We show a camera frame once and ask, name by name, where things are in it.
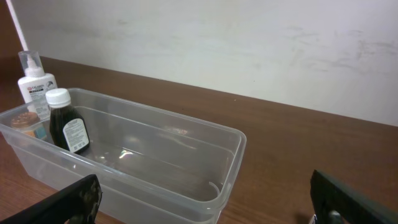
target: white pump bottle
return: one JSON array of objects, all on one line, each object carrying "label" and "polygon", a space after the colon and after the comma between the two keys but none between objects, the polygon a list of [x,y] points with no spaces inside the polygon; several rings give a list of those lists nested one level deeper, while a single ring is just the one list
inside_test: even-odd
[{"label": "white pump bottle", "polygon": [[52,74],[44,73],[39,53],[36,51],[22,51],[18,53],[25,77],[18,80],[18,86],[24,97],[25,103],[35,101],[28,107],[31,112],[37,113],[40,119],[50,116],[50,111],[45,99],[45,93],[57,88],[57,82]]}]

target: dark brown bottle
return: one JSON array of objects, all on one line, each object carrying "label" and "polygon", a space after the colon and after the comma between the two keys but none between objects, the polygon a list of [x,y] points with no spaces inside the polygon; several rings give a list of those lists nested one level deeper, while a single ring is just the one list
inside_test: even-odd
[{"label": "dark brown bottle", "polygon": [[77,154],[90,146],[85,120],[71,105],[67,89],[57,88],[46,92],[51,107],[50,133],[54,144]]}]

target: plastic container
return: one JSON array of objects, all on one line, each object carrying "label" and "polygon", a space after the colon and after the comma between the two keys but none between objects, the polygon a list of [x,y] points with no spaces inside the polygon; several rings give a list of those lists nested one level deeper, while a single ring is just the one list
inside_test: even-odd
[{"label": "plastic container", "polygon": [[[246,145],[236,129],[91,91],[69,89],[90,147],[81,155],[10,127],[28,103],[0,114],[0,130],[33,178],[62,189],[96,174],[99,209],[126,223],[216,223]],[[49,133],[49,120],[40,121]]]}]

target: small jar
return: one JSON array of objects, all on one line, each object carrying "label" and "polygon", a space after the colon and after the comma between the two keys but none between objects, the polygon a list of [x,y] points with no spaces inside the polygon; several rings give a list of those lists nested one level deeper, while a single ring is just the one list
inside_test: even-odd
[{"label": "small jar", "polygon": [[45,140],[47,134],[35,112],[22,113],[11,120],[11,127],[29,136]]}]

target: bottle label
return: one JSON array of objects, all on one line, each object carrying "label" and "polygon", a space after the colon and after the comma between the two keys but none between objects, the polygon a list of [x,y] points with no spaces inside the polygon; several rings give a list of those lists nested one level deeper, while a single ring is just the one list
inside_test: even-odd
[{"label": "bottle label", "polygon": [[63,134],[67,140],[70,152],[76,152],[88,144],[85,124],[80,118],[69,121],[63,127]]},{"label": "bottle label", "polygon": [[47,100],[45,99],[45,93],[49,90],[56,88],[53,81],[48,81],[45,85],[36,85],[27,87],[32,101],[34,103],[34,109],[41,120],[47,119],[50,116],[50,110],[47,106]]}]

